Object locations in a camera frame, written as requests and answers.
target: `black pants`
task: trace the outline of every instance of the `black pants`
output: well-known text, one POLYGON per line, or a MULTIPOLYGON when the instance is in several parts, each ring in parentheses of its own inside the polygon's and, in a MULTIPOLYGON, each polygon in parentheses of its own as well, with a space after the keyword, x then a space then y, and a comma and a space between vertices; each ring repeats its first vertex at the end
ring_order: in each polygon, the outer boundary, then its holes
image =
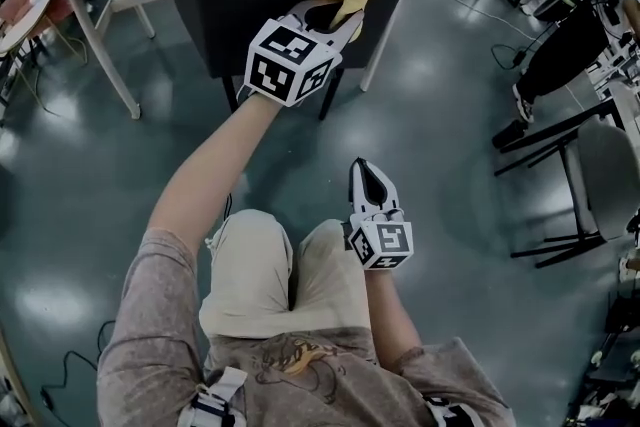
POLYGON ((571 82, 609 45, 600 17, 589 2, 580 4, 542 44, 518 82, 523 100, 533 103, 571 82))

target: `gray concrete floor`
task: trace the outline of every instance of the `gray concrete floor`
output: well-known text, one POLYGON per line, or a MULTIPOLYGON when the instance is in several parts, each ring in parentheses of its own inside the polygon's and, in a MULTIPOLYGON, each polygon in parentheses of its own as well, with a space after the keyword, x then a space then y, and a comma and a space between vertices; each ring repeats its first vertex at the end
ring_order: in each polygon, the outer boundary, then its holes
MULTIPOLYGON (((540 29, 504 0, 464 1, 529 34, 540 29)), ((97 355, 98 329, 116 315, 154 202, 228 115, 172 4, 148 13, 155 40, 128 12, 106 38, 142 120, 129 118, 95 59, 81 67, 59 44, 40 58, 40 94, 56 115, 22 87, 5 113, 0 320, 45 425, 59 424, 40 406, 40 386, 60 381, 67 350, 97 355)), ((321 95, 283 112, 238 184, 234 211, 272 212, 297 242, 328 217, 346 219, 355 157, 381 166, 414 226, 416 255, 396 278, 425 343, 462 337, 520 426, 555 427, 600 338, 623 248, 540 271, 509 258, 574 228, 559 158, 493 177, 513 158, 497 154, 491 137, 515 115, 517 78, 492 59, 496 43, 528 42, 455 1, 404 0, 371 90, 362 94, 361 74, 348 72, 324 123, 321 95)), ((584 107, 596 101, 584 84, 574 95, 584 107)), ((579 111, 563 89, 539 102, 537 125, 579 111)), ((208 258, 203 250, 201 294, 208 258)), ((53 392, 59 414, 97 425, 95 373, 77 360, 69 370, 68 389, 53 392)))

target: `strap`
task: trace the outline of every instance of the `strap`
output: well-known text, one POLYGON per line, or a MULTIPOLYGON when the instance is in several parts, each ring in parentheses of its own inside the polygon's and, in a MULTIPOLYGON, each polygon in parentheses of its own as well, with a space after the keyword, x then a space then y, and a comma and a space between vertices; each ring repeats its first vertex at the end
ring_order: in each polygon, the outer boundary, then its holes
POLYGON ((178 419, 178 427, 243 427, 244 417, 229 407, 229 401, 247 380, 247 373, 227 367, 215 384, 204 390, 204 386, 185 406, 178 419))
POLYGON ((238 368, 227 367, 218 382, 209 386, 207 393, 229 402, 247 380, 247 373, 238 368))

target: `beige shorts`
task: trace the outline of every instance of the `beige shorts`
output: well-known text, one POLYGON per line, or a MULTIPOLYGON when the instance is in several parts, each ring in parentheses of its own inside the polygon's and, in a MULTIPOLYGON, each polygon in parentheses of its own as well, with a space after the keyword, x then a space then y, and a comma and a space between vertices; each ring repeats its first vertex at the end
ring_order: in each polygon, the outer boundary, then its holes
POLYGON ((272 215, 257 210, 232 215, 210 248, 211 293, 200 309, 200 325, 208 337, 260 339, 371 327, 364 271, 355 252, 345 250, 340 221, 325 221, 300 244, 293 309, 288 283, 294 254, 272 215))

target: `gray t-shirt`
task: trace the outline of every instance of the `gray t-shirt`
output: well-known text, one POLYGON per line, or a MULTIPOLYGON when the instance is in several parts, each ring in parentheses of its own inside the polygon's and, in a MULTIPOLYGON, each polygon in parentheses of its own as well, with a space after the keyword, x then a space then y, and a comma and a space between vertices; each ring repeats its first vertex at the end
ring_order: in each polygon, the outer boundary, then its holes
MULTIPOLYGON (((125 280, 113 337, 98 368, 104 426, 175 427, 203 383, 196 349, 196 260, 172 234, 150 230, 125 280)), ((416 347, 378 366, 364 328, 216 337, 213 368, 249 374, 231 405, 247 425, 439 425, 425 399, 472 408, 486 427, 515 425, 511 410, 459 339, 416 347)), ((214 371, 209 382, 221 372, 214 371)))

